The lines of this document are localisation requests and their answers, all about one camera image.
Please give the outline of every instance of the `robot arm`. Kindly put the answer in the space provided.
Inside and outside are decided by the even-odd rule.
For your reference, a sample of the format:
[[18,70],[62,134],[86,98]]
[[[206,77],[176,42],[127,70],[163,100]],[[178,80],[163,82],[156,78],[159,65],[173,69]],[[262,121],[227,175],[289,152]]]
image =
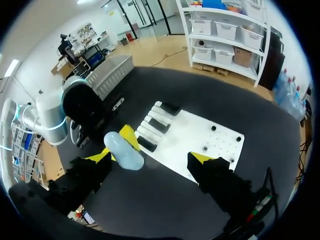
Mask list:
[[2,181],[7,191],[17,183],[12,165],[12,123],[22,124],[42,135],[51,145],[62,144],[68,137],[62,94],[61,87],[52,93],[40,95],[36,107],[27,104],[19,106],[9,98],[5,101],[0,122],[0,154]]

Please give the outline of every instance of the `door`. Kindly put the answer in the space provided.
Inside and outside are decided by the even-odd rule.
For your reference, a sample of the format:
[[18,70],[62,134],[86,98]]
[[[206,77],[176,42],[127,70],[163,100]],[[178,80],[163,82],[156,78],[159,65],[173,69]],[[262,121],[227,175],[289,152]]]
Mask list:
[[170,34],[167,19],[159,0],[142,0],[145,9],[151,16],[152,28],[158,41]]
[[[185,30],[182,24],[181,16],[179,13],[178,5],[176,1],[172,0],[159,0],[162,5],[162,9],[166,16],[170,35],[184,35]],[[191,23],[189,21],[190,15],[186,14],[186,24],[191,29]]]
[[142,0],[118,0],[131,23],[137,38],[154,37],[155,33],[151,26],[152,22],[148,16]]

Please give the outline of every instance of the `desk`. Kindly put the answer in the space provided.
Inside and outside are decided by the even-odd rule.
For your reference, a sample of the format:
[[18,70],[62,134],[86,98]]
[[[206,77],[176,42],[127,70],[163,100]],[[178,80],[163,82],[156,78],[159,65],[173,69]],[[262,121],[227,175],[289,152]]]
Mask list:
[[[235,173],[262,184],[271,167],[278,206],[283,212],[293,190],[299,162],[299,123],[257,94],[210,77],[186,72],[135,67],[111,92],[125,101],[118,117],[134,129],[156,101],[180,105],[184,110],[244,134],[245,141]],[[65,169],[73,158],[88,157],[104,148],[89,143],[84,149],[71,140],[58,146]],[[136,237],[178,237],[207,240],[222,233],[229,216],[198,186],[142,153],[139,171],[120,168],[106,177],[96,195],[84,206],[93,219],[112,234]],[[274,220],[274,209],[264,219]]]

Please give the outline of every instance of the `white wall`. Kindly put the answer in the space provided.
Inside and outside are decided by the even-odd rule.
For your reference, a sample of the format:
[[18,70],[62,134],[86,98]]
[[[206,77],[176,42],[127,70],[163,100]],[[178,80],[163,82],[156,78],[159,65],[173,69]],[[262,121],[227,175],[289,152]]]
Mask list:
[[100,7],[82,13],[58,27],[31,51],[15,76],[33,98],[37,98],[39,90],[47,93],[62,85],[63,78],[51,73],[60,57],[58,53],[58,46],[61,42],[60,34],[69,34],[85,23],[92,23],[98,35],[106,31],[110,35],[111,43],[118,41],[117,35],[109,31],[108,25],[111,23],[105,18],[106,13]]
[[285,55],[283,69],[287,69],[289,77],[295,76],[295,83],[300,86],[300,96],[302,97],[307,91],[309,83],[312,82],[307,57],[294,31],[277,6],[271,0],[266,0],[266,8],[268,22],[282,33],[283,54]]
[[[26,57],[37,44],[48,34],[65,23],[68,19],[88,11],[90,9],[100,8],[106,0],[93,0],[84,5],[77,5],[78,0],[33,0],[31,4],[17,17],[15,23],[7,32],[0,46],[0,78],[3,78],[11,61],[17,59],[26,64]],[[11,77],[8,80],[6,88],[0,94],[0,114],[3,102],[7,98],[12,98],[18,103],[32,102],[30,93],[37,93],[42,83],[35,76],[35,72],[41,69],[39,64],[31,64],[32,69],[23,74],[22,79],[28,79],[24,82],[27,92],[20,86],[18,81]]]

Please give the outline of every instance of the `cable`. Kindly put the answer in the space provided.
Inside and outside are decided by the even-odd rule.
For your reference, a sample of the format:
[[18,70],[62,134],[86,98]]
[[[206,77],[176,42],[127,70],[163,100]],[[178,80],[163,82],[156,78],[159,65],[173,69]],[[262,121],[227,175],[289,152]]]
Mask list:
[[71,138],[71,141],[73,143],[73,145],[77,145],[76,142],[75,142],[75,139],[74,139],[74,131],[72,129],[72,124],[74,123],[73,120],[71,120],[70,122],[70,138]]
[[153,65],[151,65],[150,67],[154,67],[154,66],[156,66],[156,65],[158,65],[158,64],[160,64],[160,63],[162,63],[162,61],[163,60],[165,60],[166,58],[169,58],[169,57],[171,57],[171,56],[173,56],[173,55],[176,55],[176,54],[179,54],[179,53],[182,53],[182,52],[184,52],[185,50],[187,50],[188,48],[187,47],[182,47],[183,48],[183,50],[181,50],[181,51],[177,51],[177,52],[175,52],[175,53],[173,53],[173,54],[170,54],[170,55],[164,55],[164,58],[162,58],[159,62],[157,62],[157,63],[155,63],[155,64],[153,64]]
[[278,208],[278,203],[276,200],[276,190],[275,190],[275,185],[274,185],[274,180],[272,177],[272,171],[271,168],[269,168],[269,182],[270,182],[270,187],[271,187],[271,193],[272,193],[272,199],[273,199],[273,204],[274,204],[274,222],[276,222],[279,218],[279,208]]

